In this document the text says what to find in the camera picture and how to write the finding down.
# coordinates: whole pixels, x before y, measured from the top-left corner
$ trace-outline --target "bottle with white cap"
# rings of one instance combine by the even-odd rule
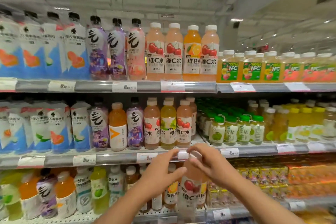
[[[183,36],[180,24],[170,23],[165,38],[165,79],[181,80],[183,61]]]
[[[180,148],[188,148],[191,142],[191,124],[193,112],[188,100],[180,100],[180,106],[176,111],[176,145]]]
[[[165,37],[161,32],[161,24],[152,22],[146,35],[147,40],[147,80],[160,81],[165,72]]]
[[[183,80],[197,82],[201,67],[201,36],[198,33],[197,25],[188,26],[188,33],[184,37],[183,45]]]
[[[301,54],[301,62],[303,64],[303,82],[316,82],[320,73],[320,66],[316,62],[315,52],[306,52]]]
[[[160,113],[160,146],[165,150],[176,145],[176,110],[173,105],[173,100],[165,99]]]
[[[155,150],[160,145],[160,110],[156,100],[147,100],[143,116],[145,148]]]
[[[202,37],[200,81],[215,81],[217,74],[219,36],[217,25],[207,25]]]
[[[261,66],[261,81],[279,82],[281,63],[277,58],[277,52],[265,52]]]

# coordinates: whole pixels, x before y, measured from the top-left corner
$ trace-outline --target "price tag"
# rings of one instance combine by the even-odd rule
[[[112,82],[112,92],[136,93],[137,82]]]
[[[220,153],[225,158],[237,158],[237,157],[239,157],[239,149],[238,148],[221,148]]]
[[[16,78],[0,78],[0,92],[15,92]]]
[[[43,168],[45,156],[22,156],[17,163],[17,168]]]
[[[185,92],[183,81],[161,81],[161,92]]]
[[[50,81],[48,91],[75,92],[75,81]]]
[[[215,220],[230,220],[232,219],[231,212],[229,208],[214,210],[213,218]]]
[[[306,209],[304,201],[289,202],[289,208],[291,211],[303,211]]]
[[[137,153],[136,162],[137,163],[150,163],[152,158],[155,158],[158,155],[157,152],[146,152],[146,153]]]
[[[80,166],[94,166],[96,164],[96,154],[91,155],[76,155],[73,157],[72,165],[74,167]]]
[[[296,149],[291,143],[277,144],[276,149],[278,150],[278,154],[296,154]]]
[[[326,146],[323,143],[310,142],[307,144],[309,153],[326,152]]]
[[[177,223],[177,215],[169,217],[159,217],[157,219],[157,224],[174,224]]]
[[[255,92],[252,84],[243,82],[230,82],[230,85],[234,92]]]
[[[297,91],[310,91],[303,82],[284,82],[285,86],[292,92]]]

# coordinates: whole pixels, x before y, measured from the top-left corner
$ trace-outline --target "bottle with black cap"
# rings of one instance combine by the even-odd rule
[[[93,80],[107,80],[110,73],[107,64],[107,33],[102,28],[98,16],[92,15],[90,20],[91,26],[86,30],[89,72]]]
[[[64,27],[57,13],[47,12],[47,16],[47,21],[42,24],[47,78],[65,78],[68,68],[64,43]]]
[[[86,51],[86,28],[80,24],[79,14],[69,12],[69,24],[64,30],[66,66],[69,79],[89,80],[89,60]]]
[[[19,25],[12,12],[0,9],[0,76],[22,78],[23,58],[19,47]]]
[[[146,78],[145,33],[140,26],[140,19],[132,19],[132,27],[128,33],[128,75],[131,80]]]
[[[24,21],[19,27],[25,78],[46,78],[44,38],[37,14],[25,10]]]
[[[127,80],[126,52],[127,41],[121,27],[121,19],[113,18],[113,29],[108,35],[111,53],[110,73],[112,80]]]

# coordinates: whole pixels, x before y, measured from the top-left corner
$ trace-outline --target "nfc juice bottle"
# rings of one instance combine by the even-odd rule
[[[110,147],[113,151],[121,151],[127,147],[127,116],[123,103],[112,103],[112,111],[108,115]]]
[[[183,40],[184,45],[184,63],[183,80],[197,82],[200,78],[200,54],[201,54],[201,36],[198,33],[198,26],[188,26],[188,33]]]
[[[216,82],[237,82],[240,59],[234,53],[234,50],[223,51],[223,57],[218,60]]]
[[[183,36],[180,24],[170,23],[165,39],[165,79],[181,80],[183,62]]]
[[[323,120],[324,120],[325,108],[314,107],[313,108],[313,124],[310,129],[309,140],[320,141],[323,134]]]
[[[161,23],[152,22],[146,35],[147,80],[160,81],[165,72],[165,37]]]
[[[316,61],[315,52],[307,52],[301,54],[301,62],[303,64],[303,82],[317,82],[320,75],[320,65]]]
[[[130,80],[144,80],[145,64],[145,33],[141,29],[141,20],[132,19],[132,27],[128,32],[128,76]]]
[[[202,37],[201,50],[201,67],[200,81],[216,81],[218,52],[219,52],[219,36],[216,33],[216,25],[207,25],[205,34]]]
[[[180,148],[188,148],[191,142],[191,124],[193,112],[188,100],[180,100],[180,106],[176,111],[176,145]]]
[[[145,148],[154,150],[160,145],[160,109],[156,100],[147,100],[147,107],[143,112]]]
[[[277,52],[265,52],[265,57],[261,67],[262,82],[279,82],[280,79],[280,60],[277,58]]]
[[[170,150],[176,145],[176,110],[174,101],[165,99],[161,109],[160,146]]]
[[[313,125],[312,108],[304,107],[299,113],[300,126],[296,130],[296,139],[307,143],[309,141],[310,130]]]

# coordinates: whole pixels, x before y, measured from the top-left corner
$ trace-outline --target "plastic bottle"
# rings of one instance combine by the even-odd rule
[[[41,169],[41,177],[36,185],[42,203],[41,216],[45,219],[57,215],[57,202],[54,189],[57,183],[57,177],[51,174],[50,171],[50,168]]]
[[[24,77],[26,79],[46,78],[44,37],[37,14],[24,11],[24,21],[20,22],[20,46],[23,52]]]
[[[93,147],[106,150],[109,146],[108,111],[103,106],[103,98],[96,98],[91,108],[90,120],[93,133]]]
[[[0,74],[2,77],[24,77],[23,53],[19,45],[19,25],[13,21],[12,12],[0,9]]]
[[[250,116],[242,115],[238,120],[237,142],[239,144],[247,145],[250,141]]]
[[[127,38],[121,27],[121,19],[113,18],[113,28],[107,37],[111,53],[110,73],[112,80],[127,80]]]
[[[160,109],[156,100],[147,100],[147,107],[143,112],[145,148],[154,150],[160,145]]]
[[[315,56],[315,52],[301,54],[301,62],[303,64],[303,82],[317,82],[320,75],[320,65],[316,62]]]
[[[234,50],[223,51],[223,57],[218,60],[216,82],[237,82],[241,58],[234,53]]]
[[[94,167],[90,180],[93,212],[95,214],[103,214],[109,208],[110,200],[105,169],[102,167]]]
[[[183,40],[184,45],[184,64],[183,80],[199,81],[200,73],[200,55],[201,55],[201,36],[198,33],[198,26],[188,26],[187,35]]]
[[[86,30],[86,48],[89,55],[89,71],[93,80],[107,80],[107,33],[102,28],[100,18],[91,16],[91,27]]]
[[[165,99],[161,109],[160,146],[170,150],[176,145],[176,110],[174,101]]]
[[[160,81],[165,72],[165,37],[161,32],[161,23],[150,23],[146,35],[147,80]]]
[[[336,108],[327,107],[323,120],[322,139],[335,140],[336,139]]]
[[[92,210],[92,193],[90,171],[87,167],[77,167],[77,175],[73,182],[77,193],[77,210],[80,213],[87,213]]]
[[[70,12],[69,20],[70,22],[64,30],[68,78],[90,79],[90,64],[86,51],[86,28],[80,24],[79,14]]]
[[[26,220],[36,218],[41,214],[41,199],[37,193],[36,185],[38,178],[31,170],[24,174],[19,187],[23,217]]]
[[[215,116],[210,126],[209,142],[214,146],[221,146],[225,136],[224,118]]]
[[[266,112],[264,112],[264,125],[265,125],[265,137],[264,142],[272,142],[274,138],[273,133],[273,123],[274,123],[274,108],[268,108]]]
[[[313,124],[312,108],[304,107],[299,113],[300,127],[296,130],[296,140],[307,143]]]
[[[130,150],[140,150],[144,145],[144,112],[138,97],[131,97],[131,107],[127,109],[128,136]]]
[[[205,27],[205,34],[201,41],[200,81],[216,81],[218,65],[217,54],[219,52],[219,36],[216,31],[216,25],[207,25]]]
[[[112,103],[108,120],[111,150],[121,151],[127,147],[127,115],[123,110],[123,103]]]
[[[181,80],[183,62],[183,36],[180,24],[170,23],[165,39],[165,79]]]
[[[292,143],[296,139],[296,130],[299,128],[299,109],[291,108],[288,114],[288,132],[287,132],[287,141]]]
[[[113,165],[108,174],[108,189],[110,191],[110,203],[113,205],[119,197],[124,195],[125,174],[120,170],[120,165]]]
[[[282,54],[280,82],[298,82],[302,78],[303,64],[296,59],[294,52]]]
[[[281,63],[277,58],[277,52],[265,52],[261,67],[261,81],[279,82]]]
[[[169,163],[168,173],[173,173],[176,170],[176,165],[174,163]],[[179,182],[176,181],[166,189],[164,192],[164,206],[168,209],[174,209],[177,203],[177,189],[179,187]]]
[[[180,100],[180,106],[176,111],[176,145],[180,148],[188,148],[191,142],[191,124],[193,111],[188,100]]]
[[[42,24],[46,73],[50,79],[65,78],[68,69],[64,28],[57,13],[47,12],[47,16],[47,22]]]
[[[312,118],[313,124],[311,125],[309,140],[320,141],[323,134],[323,120],[324,120],[325,108],[314,107]]]
[[[190,108],[192,111],[192,117],[191,117],[191,140],[194,140],[196,136],[196,120],[197,120],[197,105],[195,104],[195,98],[194,97],[187,97],[187,101],[190,102]]]
[[[132,27],[128,32],[128,75],[130,80],[146,78],[145,33],[141,29],[141,20],[132,19]]]
[[[61,219],[73,215],[76,210],[76,187],[73,178],[68,171],[57,175],[55,185],[58,217]]]
[[[203,156],[197,151],[191,151],[189,158],[183,164],[183,166],[187,168],[187,172],[181,179],[177,198],[178,218],[183,219],[185,223],[195,222],[198,194],[201,191],[201,185],[205,179],[202,171],[191,164],[191,158],[197,158],[202,162]]]

